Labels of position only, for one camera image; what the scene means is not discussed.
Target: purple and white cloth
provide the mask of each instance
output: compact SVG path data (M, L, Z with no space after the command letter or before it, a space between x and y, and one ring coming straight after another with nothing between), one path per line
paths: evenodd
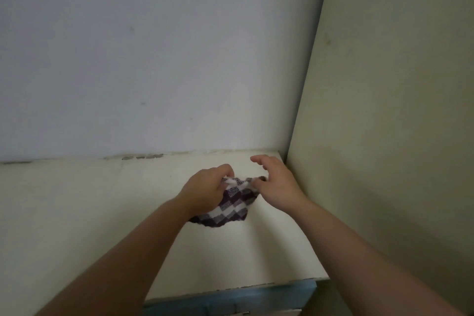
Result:
M248 207L257 199L259 192L252 187L252 178L223 178L228 184L222 201L207 214L198 215L189 219L192 223L200 223L209 227L221 227L229 221L243 221L247 217Z

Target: person's left hand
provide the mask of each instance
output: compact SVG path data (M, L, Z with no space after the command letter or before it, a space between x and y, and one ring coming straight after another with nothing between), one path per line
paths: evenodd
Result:
M222 200L228 186L222 182L225 176L234 177L234 170L229 164L200 170L191 176L176 198L186 203L192 216L208 213Z

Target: gray wall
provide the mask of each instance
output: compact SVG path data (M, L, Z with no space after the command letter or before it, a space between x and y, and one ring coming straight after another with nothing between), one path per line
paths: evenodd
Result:
M474 312L473 0L324 0L288 154L307 194Z
M0 160L286 152L322 0L1 0Z

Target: forearm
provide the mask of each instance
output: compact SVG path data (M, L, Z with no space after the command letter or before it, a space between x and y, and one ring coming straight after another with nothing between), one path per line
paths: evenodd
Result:
M191 216L181 199L164 203L38 315L136 315Z
M460 315L331 213L302 199L290 212L356 315Z

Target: person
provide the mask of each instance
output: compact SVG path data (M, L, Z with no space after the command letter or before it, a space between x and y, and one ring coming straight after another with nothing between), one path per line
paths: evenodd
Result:
M253 186L270 205L291 216L309 239L329 277L355 315L461 315L409 272L391 263L334 215L306 198L276 157L250 158L268 170ZM184 224L221 201L234 177L228 164L193 175L180 193L162 204L122 241L62 290L38 313L137 315Z

